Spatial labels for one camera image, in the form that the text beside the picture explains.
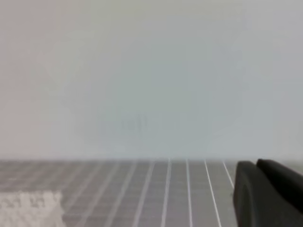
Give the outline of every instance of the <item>cutting mat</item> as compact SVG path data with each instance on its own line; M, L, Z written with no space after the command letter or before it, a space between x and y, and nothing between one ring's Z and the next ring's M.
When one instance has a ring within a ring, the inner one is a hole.
M0 192L61 191L67 227L236 227L235 164L0 161Z

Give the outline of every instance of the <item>white backdrop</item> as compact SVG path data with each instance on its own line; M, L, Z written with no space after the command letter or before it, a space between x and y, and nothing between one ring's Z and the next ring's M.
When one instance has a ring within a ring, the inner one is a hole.
M300 0L0 2L1 158L303 158Z

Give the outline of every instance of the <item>black plastic part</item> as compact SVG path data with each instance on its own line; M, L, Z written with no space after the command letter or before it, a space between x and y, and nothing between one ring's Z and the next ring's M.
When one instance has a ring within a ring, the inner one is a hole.
M303 176L273 160L259 159L257 167L280 195L303 213Z
M233 195L239 227L303 227L303 216L252 162L239 162Z

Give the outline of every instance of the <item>white grid line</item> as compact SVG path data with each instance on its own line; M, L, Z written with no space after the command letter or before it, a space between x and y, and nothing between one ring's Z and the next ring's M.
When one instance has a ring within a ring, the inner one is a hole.
M149 187L150 182L151 182L151 178L152 178L151 175L152 175L154 166L155 166L154 162L150 163L150 167L149 167L148 172L146 174L146 179L145 179L144 186L143 186L141 196L140 196L140 200L139 200L139 203L138 203L137 211L134 215L133 227L138 227L139 218L141 216L143 204L144 204L145 197L146 197L146 193L147 193L148 187Z
M189 227L193 227L193 214L192 214L192 210L191 210L190 176L189 176L188 160L186 160L186 175L187 175L187 195L188 195Z
M26 175L29 171L31 171L34 167L37 167L37 165L35 164L31 164L29 166L27 166L27 168L24 171L20 171L19 174L17 176L14 176L14 180L7 182L4 185L1 185L0 188L6 188L11 186L12 183L14 183L15 180L19 180L21 177L23 177L24 175Z
M20 189L23 189L24 187L29 186L32 182L34 182L35 180L37 180L39 178L39 176L41 176L42 174L44 174L45 172L49 171L50 169L52 169L52 167L54 166L54 163L50 164L47 168L41 170L40 172L36 172L29 180L27 180L26 182L24 182L21 186Z
M235 186L233 185L232 178L231 178L231 176L230 176L230 174L229 174L229 172L228 172L228 169L227 169L227 167L226 167L226 165L225 165L225 162L224 162L224 161L222 161L222 162L223 162L224 168L225 168L225 170L226 170L227 176L228 176L228 178L229 178L229 181L231 182L232 189L234 189Z
M85 222L86 222L87 218L92 214L95 206L99 202L100 198L102 197L102 195L103 195L104 191L106 190L106 188L108 187L109 183L112 181L112 179L113 179L114 175L116 174L116 172L118 171L119 167L120 167L120 164L116 163L114 165L114 167L111 169L111 171L107 175L105 181L102 183L98 192L94 196L92 202L89 203L89 205L88 205L89 209L84 213L81 220L77 223L76 227L85 226Z
M218 219L218 224L219 224L219 227L222 227L221 226L220 217L219 217L219 212L218 212L218 209L217 209L216 199L214 198L214 192L213 192L212 183L210 181L210 177L209 177L209 173L208 173L208 169L207 169L206 160L204 160L204 164L205 164L205 168L206 168L206 172L207 172L207 177L208 177L208 182L209 182L210 190L212 192L212 197L213 197L213 201L214 201L214 209L216 211L216 215L217 215L217 219Z
M63 185L60 186L60 190L63 190L70 185L70 183L78 176L78 174L84 169L85 164L81 163L77 166L77 169L70 175L70 177L64 182Z
M129 172L128 172L125 180L124 180L121 191L120 191L120 193L119 193L119 195L118 195L118 197L117 197L117 199L116 199L116 201L115 201L115 203L114 203L114 205L113 205L113 207L112 207L112 209L111 209L111 211L110 211L110 213L107 217L107 220L106 220L106 223L105 223L104 227L111 227L111 225L113 223L113 220L116 216L116 213L118 211L118 208L121 204L121 201L124 197L124 194L125 194L128 186L129 186L129 183L130 183L130 181L133 177L136 166L137 166L137 163L132 164L132 167L130 168L130 170L129 170Z
M77 192L73 195L72 199L68 201L68 203L65 205L65 212L68 212L68 210L74 205L74 203L77 201L78 197L84 192L84 190L88 187L90 182L94 179L95 175L99 172L101 169L102 164L98 164L95 169L89 174L89 176L85 179L84 183L79 187Z
M166 224L167 203L169 201L170 172L171 172L171 162L169 161L168 165L167 165L167 174L166 174L166 184L165 184L165 193L164 193L164 201L163 201L161 227L165 227L165 224Z
M57 179L57 177L63 173L63 171L67 168L68 163L65 163L64 165L62 165L61 167L59 167L55 173L53 173L52 176L50 176L49 178L46 178L45 181L43 183L41 183L39 188L45 188L46 186L48 186L51 182L53 182L54 180Z

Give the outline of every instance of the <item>gray grid mat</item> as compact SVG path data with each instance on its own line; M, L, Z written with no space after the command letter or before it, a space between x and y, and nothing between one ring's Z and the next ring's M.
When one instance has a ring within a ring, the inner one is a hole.
M0 161L0 192L61 191L67 227L236 227L234 178L235 162Z

